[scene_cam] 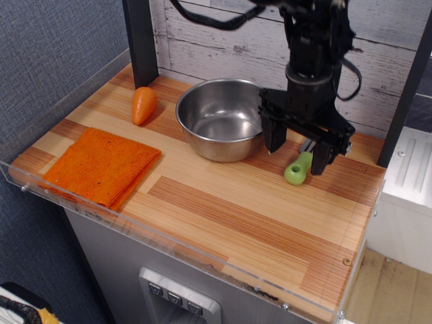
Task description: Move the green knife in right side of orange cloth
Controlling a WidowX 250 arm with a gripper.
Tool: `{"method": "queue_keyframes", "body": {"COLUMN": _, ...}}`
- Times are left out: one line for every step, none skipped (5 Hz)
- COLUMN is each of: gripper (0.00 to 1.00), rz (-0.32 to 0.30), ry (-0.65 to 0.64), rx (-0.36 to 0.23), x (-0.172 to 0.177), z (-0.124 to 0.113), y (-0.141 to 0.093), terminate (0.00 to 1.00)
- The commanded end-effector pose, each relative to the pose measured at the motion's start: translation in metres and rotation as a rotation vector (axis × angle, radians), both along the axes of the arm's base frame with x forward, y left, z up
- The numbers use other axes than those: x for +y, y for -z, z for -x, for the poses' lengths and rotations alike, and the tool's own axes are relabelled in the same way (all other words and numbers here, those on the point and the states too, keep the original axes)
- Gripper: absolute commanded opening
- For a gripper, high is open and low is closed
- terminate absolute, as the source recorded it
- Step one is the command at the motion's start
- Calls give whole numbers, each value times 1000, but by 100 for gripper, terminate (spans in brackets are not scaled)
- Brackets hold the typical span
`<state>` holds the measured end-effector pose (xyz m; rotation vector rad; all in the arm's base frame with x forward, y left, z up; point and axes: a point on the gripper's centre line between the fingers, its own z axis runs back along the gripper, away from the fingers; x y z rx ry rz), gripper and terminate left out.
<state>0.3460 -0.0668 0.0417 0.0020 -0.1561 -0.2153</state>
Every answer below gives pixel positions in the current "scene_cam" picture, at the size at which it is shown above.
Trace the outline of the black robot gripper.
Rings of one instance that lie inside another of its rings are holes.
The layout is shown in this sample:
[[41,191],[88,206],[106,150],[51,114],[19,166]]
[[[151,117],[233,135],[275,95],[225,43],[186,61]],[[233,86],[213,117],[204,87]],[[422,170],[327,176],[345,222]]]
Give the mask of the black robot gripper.
[[262,88],[259,114],[265,147],[269,154],[286,141],[287,130],[316,142],[311,174],[320,176],[338,154],[347,155],[355,128],[335,108],[342,64],[326,67],[319,77],[306,76],[286,68],[286,90]]

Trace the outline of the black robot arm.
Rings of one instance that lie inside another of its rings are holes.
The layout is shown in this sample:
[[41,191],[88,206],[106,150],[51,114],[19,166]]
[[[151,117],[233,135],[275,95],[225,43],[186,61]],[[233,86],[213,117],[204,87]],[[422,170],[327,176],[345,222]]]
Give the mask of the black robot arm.
[[340,115],[335,102],[343,67],[358,74],[345,59],[355,33],[347,1],[275,2],[283,18],[289,62],[286,90],[260,90],[259,114],[265,146],[270,153],[293,130],[315,143],[311,173],[321,175],[338,155],[349,152],[354,126]]

